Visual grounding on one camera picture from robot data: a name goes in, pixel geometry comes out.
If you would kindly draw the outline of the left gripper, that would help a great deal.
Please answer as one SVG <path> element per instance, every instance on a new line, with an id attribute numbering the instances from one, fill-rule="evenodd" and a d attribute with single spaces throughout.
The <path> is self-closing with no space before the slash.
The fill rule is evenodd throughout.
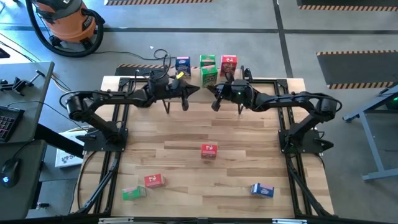
<path id="1" fill-rule="evenodd" d="M 188 97 L 191 97 L 193 94 L 199 91 L 200 87 L 192 84 L 187 84 L 186 93 L 186 82 L 184 80 L 179 80 L 177 78 L 173 79 L 170 84 L 170 99 L 172 98 L 180 98 L 182 101 L 182 109 L 187 111 L 189 108 Z"/>

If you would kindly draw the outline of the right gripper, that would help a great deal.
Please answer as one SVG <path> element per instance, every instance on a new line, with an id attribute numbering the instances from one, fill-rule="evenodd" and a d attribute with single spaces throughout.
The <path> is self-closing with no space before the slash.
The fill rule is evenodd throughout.
<path id="1" fill-rule="evenodd" d="M 209 90 L 216 100 L 212 103 L 211 108 L 214 111 L 219 111 L 221 107 L 221 101 L 224 97 L 228 96 L 231 91 L 231 84 L 234 81 L 234 75 L 232 73 L 226 74 L 226 81 L 217 85 L 208 85 L 206 88 Z"/>

